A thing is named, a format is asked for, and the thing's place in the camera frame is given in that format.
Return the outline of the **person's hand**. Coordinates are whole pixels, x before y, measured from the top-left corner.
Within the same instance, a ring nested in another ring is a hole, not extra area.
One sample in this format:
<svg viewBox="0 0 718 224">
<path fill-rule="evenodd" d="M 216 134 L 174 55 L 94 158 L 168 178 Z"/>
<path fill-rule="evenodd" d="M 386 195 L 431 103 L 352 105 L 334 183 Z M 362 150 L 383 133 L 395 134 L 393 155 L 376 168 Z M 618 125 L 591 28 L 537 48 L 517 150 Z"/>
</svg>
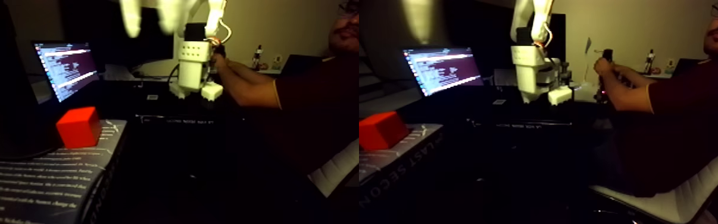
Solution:
<svg viewBox="0 0 718 224">
<path fill-rule="evenodd" d="M 599 77 L 599 85 L 604 91 L 612 91 L 618 84 L 612 63 L 604 57 L 594 63 L 594 70 Z"/>
<path fill-rule="evenodd" d="M 615 72 L 617 72 L 617 74 L 624 77 L 635 87 L 643 87 L 654 82 L 654 80 L 648 79 L 647 77 L 643 76 L 642 74 L 639 74 L 638 72 L 636 72 L 636 70 L 629 68 L 628 66 L 614 64 L 613 68 Z"/>
</svg>

